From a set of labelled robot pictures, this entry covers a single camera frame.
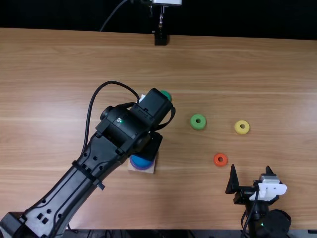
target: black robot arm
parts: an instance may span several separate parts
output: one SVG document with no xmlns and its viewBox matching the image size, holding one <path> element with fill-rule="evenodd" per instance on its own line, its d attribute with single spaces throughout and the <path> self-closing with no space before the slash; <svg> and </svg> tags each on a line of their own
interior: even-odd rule
<svg viewBox="0 0 317 238">
<path fill-rule="evenodd" d="M 162 140 L 155 130 L 171 110 L 170 121 L 175 108 L 157 89 L 140 103 L 105 109 L 96 133 L 57 184 L 25 212 L 9 212 L 1 220 L 4 237 L 62 237 L 79 207 L 97 187 L 104 189 L 105 177 L 130 155 L 155 157 Z"/>
</svg>

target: green ring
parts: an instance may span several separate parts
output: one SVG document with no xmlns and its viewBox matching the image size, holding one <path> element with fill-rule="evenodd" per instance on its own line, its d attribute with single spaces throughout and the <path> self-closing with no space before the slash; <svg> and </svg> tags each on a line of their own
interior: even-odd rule
<svg viewBox="0 0 317 238">
<path fill-rule="evenodd" d="M 190 118 L 190 125 L 195 130 L 202 130 L 206 126 L 206 118 L 201 114 L 195 114 Z"/>
<path fill-rule="evenodd" d="M 167 91 L 161 90 L 161 93 L 164 94 L 170 101 L 172 101 L 172 96 Z"/>
</svg>

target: cable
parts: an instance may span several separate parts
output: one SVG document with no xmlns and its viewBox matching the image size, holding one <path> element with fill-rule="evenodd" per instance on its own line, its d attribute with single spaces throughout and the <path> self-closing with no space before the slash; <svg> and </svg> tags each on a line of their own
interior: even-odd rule
<svg viewBox="0 0 317 238">
<path fill-rule="evenodd" d="M 246 222 L 245 222 L 245 224 L 244 224 L 244 226 L 243 226 L 243 230 L 242 230 L 242 233 L 241 233 L 240 238 L 243 238 L 243 237 L 245 236 L 245 232 L 246 232 L 248 223 L 249 223 L 249 221 L 250 221 L 250 219 L 251 219 L 251 217 L 252 217 L 252 214 L 253 214 L 253 212 L 254 212 L 254 209 L 255 209 L 255 207 L 256 207 L 256 203 L 257 203 L 257 201 L 258 201 L 258 197 L 259 197 L 259 190 L 257 189 L 257 191 L 256 191 L 256 197 L 255 197 L 255 199 L 254 199 L 253 206 L 252 206 L 251 211 L 250 211 L 250 213 L 249 213 L 249 215 L 248 215 L 248 218 L 247 218 L 247 220 L 246 220 Z"/>
<path fill-rule="evenodd" d="M 70 228 L 70 225 L 69 225 L 69 224 L 67 225 L 67 228 L 69 229 L 69 231 L 71 231 L 71 232 L 73 232 L 73 233 L 75 233 L 75 234 L 78 233 L 78 230 L 73 230 L 72 228 Z"/>
<path fill-rule="evenodd" d="M 244 213 L 243 213 L 243 215 L 242 215 L 242 217 L 241 217 L 241 227 L 243 228 L 243 221 L 244 221 L 244 218 L 246 217 L 246 214 L 247 214 L 247 211 L 244 211 Z M 244 237 L 245 238 L 248 238 L 248 233 L 246 233 L 245 232 L 245 234 L 244 234 Z"/>
<path fill-rule="evenodd" d="M 196 236 L 194 235 L 194 233 L 191 230 L 188 230 L 189 234 L 192 236 L 192 238 L 196 238 Z"/>
<path fill-rule="evenodd" d="M 176 114 L 176 109 L 175 109 L 175 107 L 172 107 L 172 108 L 171 108 L 170 118 L 169 118 L 168 122 L 165 122 L 165 123 L 163 123 L 163 124 L 158 125 L 158 126 L 155 128 L 155 131 L 161 130 L 161 129 L 163 129 L 164 127 L 166 127 L 166 126 L 173 120 L 175 114 Z"/>
<path fill-rule="evenodd" d="M 91 230 L 89 230 L 89 232 L 88 232 L 88 235 L 87 235 L 87 238 L 89 237 L 89 235 L 90 235 L 90 232 L 91 232 Z"/>
<path fill-rule="evenodd" d="M 121 3 L 118 4 L 118 6 L 112 11 L 112 13 L 110 14 L 110 16 L 105 20 L 103 26 L 100 28 L 99 31 L 103 31 L 106 24 L 108 23 L 108 21 L 110 20 L 110 18 L 112 18 L 112 16 L 115 14 L 115 12 L 128 0 L 123 0 Z"/>
<path fill-rule="evenodd" d="M 108 238 L 108 233 L 111 236 L 111 233 L 109 230 L 106 230 L 105 235 L 102 238 Z"/>
<path fill-rule="evenodd" d="M 91 111 L 93 109 L 93 104 L 94 104 L 94 100 L 97 96 L 97 94 L 99 93 L 99 91 L 103 88 L 106 87 L 109 84 L 115 84 L 115 85 L 119 85 L 121 87 L 124 87 L 125 89 L 129 90 L 131 93 L 134 94 L 134 96 L 137 98 L 137 103 L 139 103 L 140 101 L 140 97 L 139 95 L 130 87 L 128 87 L 127 85 L 117 82 L 117 81 L 108 81 L 103 83 L 102 85 L 100 85 L 94 92 L 93 96 L 91 97 L 90 103 L 89 103 L 89 107 L 88 107 L 88 111 L 87 111 L 87 118 L 86 118 L 86 128 L 85 128 L 85 137 L 84 137 L 84 145 L 83 145 L 83 149 L 81 151 L 81 153 L 84 152 L 87 143 L 88 143 L 88 136 L 89 136 L 89 125 L 90 125 L 90 116 L 91 116 Z"/>
</svg>

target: wooden table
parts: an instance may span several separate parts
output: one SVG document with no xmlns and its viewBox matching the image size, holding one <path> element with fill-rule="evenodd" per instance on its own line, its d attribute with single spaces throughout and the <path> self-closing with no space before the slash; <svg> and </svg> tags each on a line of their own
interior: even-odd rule
<svg viewBox="0 0 317 238">
<path fill-rule="evenodd" d="M 77 229 L 239 229 L 244 206 L 225 194 L 230 165 L 251 185 L 266 165 L 288 191 L 272 208 L 292 229 L 317 224 L 317 42 L 0 29 L 0 216 L 24 211 L 81 151 L 90 97 L 117 80 L 139 94 L 172 94 L 155 174 L 126 164 L 71 221 Z M 134 96 L 110 86 L 96 98 L 91 133 L 108 105 Z M 204 114 L 207 128 L 189 119 Z M 245 119 L 251 130 L 234 131 Z M 213 163 L 223 152 L 228 165 Z"/>
</svg>

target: red ring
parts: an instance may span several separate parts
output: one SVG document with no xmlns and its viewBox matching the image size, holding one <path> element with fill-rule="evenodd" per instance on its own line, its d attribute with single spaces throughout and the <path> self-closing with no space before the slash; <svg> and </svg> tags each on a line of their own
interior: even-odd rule
<svg viewBox="0 0 317 238">
<path fill-rule="evenodd" d="M 228 163 L 228 158 L 225 154 L 217 153 L 213 157 L 213 162 L 217 166 L 225 166 Z"/>
</svg>

